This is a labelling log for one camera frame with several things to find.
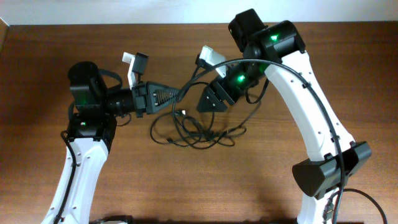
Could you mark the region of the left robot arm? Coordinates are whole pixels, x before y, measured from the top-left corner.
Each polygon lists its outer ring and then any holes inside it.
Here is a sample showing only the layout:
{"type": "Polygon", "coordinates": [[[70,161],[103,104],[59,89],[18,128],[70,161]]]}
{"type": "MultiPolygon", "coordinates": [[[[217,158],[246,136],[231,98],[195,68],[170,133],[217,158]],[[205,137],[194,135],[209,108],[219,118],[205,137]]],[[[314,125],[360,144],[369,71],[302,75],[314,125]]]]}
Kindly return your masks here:
{"type": "Polygon", "coordinates": [[[74,101],[68,109],[68,127],[60,133],[66,145],[65,165],[44,223],[88,223],[96,183],[116,134],[116,118],[154,114],[179,92],[155,82],[108,88],[105,76],[120,79],[89,61],[78,62],[68,71],[74,101]]]}

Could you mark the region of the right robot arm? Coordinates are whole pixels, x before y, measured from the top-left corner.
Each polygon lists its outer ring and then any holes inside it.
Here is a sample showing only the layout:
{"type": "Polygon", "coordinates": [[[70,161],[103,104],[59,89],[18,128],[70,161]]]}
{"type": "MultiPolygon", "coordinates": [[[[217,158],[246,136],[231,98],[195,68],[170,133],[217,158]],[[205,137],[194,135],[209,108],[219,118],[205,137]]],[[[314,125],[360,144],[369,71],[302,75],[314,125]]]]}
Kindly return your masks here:
{"type": "Polygon", "coordinates": [[[357,142],[331,108],[313,73],[309,54],[290,21],[265,25],[250,9],[229,23],[243,57],[227,60],[204,46],[197,64],[217,77],[203,90],[197,110],[224,112],[265,79],[283,98],[307,150],[292,173],[303,192],[297,223],[335,223],[348,179],[371,156],[367,142],[357,142]]]}

